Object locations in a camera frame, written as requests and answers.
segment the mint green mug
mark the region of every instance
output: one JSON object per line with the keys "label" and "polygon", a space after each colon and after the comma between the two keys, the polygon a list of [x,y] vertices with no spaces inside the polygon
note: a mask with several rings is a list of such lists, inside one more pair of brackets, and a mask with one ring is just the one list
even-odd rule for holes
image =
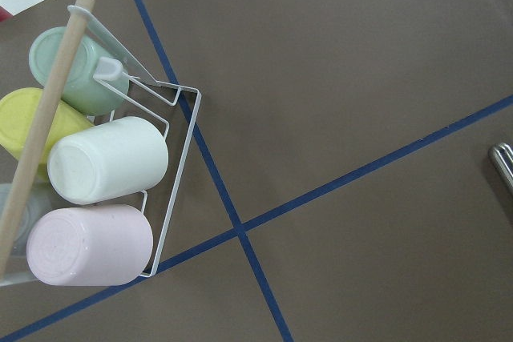
{"label": "mint green mug", "polygon": [[[65,27],[55,27],[40,34],[32,43],[29,66],[36,80],[45,86]],[[103,47],[84,35],[64,87],[62,99],[85,115],[103,115],[115,110],[123,98],[93,79],[100,57],[114,58]],[[119,78],[110,84],[127,94],[129,81]]]}

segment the pink cup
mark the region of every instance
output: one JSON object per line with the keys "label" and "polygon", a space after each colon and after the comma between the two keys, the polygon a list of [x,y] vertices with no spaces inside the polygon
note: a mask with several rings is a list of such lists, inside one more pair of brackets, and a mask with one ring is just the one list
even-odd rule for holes
{"label": "pink cup", "polygon": [[61,208],[35,224],[26,258],[45,284],[111,286],[128,283],[143,272],[152,247],[150,224],[136,208]]}

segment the yellow cup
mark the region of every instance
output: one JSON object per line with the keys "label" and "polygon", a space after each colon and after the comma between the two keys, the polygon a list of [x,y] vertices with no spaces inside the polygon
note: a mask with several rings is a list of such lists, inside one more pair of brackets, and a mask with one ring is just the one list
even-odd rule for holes
{"label": "yellow cup", "polygon": [[[19,159],[34,113],[42,95],[40,88],[21,88],[0,100],[0,144]],[[39,160],[38,175],[47,179],[46,162],[51,148],[65,136],[93,127],[87,118],[62,100],[59,101],[50,134]]]}

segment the red object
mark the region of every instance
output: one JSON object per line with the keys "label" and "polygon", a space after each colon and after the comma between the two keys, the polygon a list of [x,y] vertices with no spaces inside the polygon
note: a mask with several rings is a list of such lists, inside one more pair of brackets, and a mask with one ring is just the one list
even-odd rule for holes
{"label": "red object", "polygon": [[4,8],[2,8],[0,6],[0,22],[3,21],[3,20],[6,20],[8,18],[12,18],[13,15],[9,14],[9,12],[7,12],[7,10],[5,10]]}

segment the white cup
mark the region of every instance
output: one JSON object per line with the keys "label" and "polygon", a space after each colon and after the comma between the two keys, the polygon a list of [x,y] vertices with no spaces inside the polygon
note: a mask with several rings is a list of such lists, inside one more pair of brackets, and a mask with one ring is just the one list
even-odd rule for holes
{"label": "white cup", "polygon": [[150,223],[136,208],[73,207],[54,210],[35,224],[26,258],[45,284],[111,286],[143,272],[152,247]]}
{"label": "white cup", "polygon": [[89,204],[154,187],[168,169],[168,147],[148,121],[128,116],[59,140],[48,175],[66,200]]}
{"label": "white cup", "polygon": [[[6,204],[7,196],[11,188],[10,183],[0,184],[0,216]],[[46,213],[56,208],[66,207],[70,204],[58,196],[49,183],[35,183],[30,190],[29,199],[26,202],[22,221],[19,224],[18,233],[14,239],[11,256],[25,256],[26,240],[30,229],[36,221]]]}

